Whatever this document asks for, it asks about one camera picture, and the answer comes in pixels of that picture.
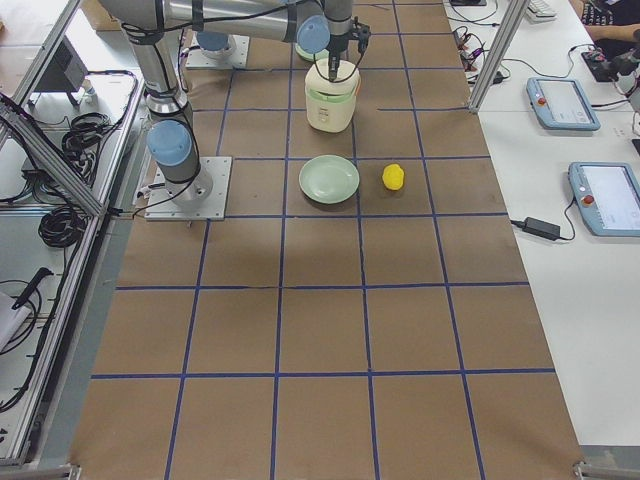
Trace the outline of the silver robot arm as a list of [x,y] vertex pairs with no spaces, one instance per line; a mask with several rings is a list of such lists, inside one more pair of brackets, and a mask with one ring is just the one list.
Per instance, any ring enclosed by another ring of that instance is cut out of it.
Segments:
[[350,42],[360,53],[371,29],[353,13],[350,1],[105,1],[127,35],[148,92],[152,127],[146,145],[164,177],[167,196],[151,200],[155,219],[221,219],[224,216],[228,157],[201,156],[193,113],[171,62],[164,36],[169,31],[240,35],[295,43],[309,54],[328,52],[335,80]]

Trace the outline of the green plate near arm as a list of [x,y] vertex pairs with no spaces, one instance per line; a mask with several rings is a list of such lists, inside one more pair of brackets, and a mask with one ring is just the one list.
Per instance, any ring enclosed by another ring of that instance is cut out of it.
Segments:
[[314,63],[317,60],[320,59],[325,59],[328,57],[328,51],[326,49],[318,52],[318,53],[309,53],[306,50],[304,50],[299,44],[295,43],[294,44],[294,50],[297,53],[297,55],[304,61],[309,62],[309,63]]
[[356,166],[337,155],[321,155],[308,160],[299,173],[299,186],[311,200],[338,204],[352,197],[360,184]]

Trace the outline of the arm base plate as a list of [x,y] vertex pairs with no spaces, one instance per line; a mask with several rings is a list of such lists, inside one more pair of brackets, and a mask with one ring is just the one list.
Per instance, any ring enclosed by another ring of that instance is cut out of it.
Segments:
[[185,51],[184,66],[188,70],[245,69],[248,50],[247,36],[201,32]]
[[225,218],[232,158],[201,157],[201,171],[181,194],[182,186],[166,183],[159,166],[154,182],[162,183],[150,192],[150,206],[143,211],[150,221],[214,220]]

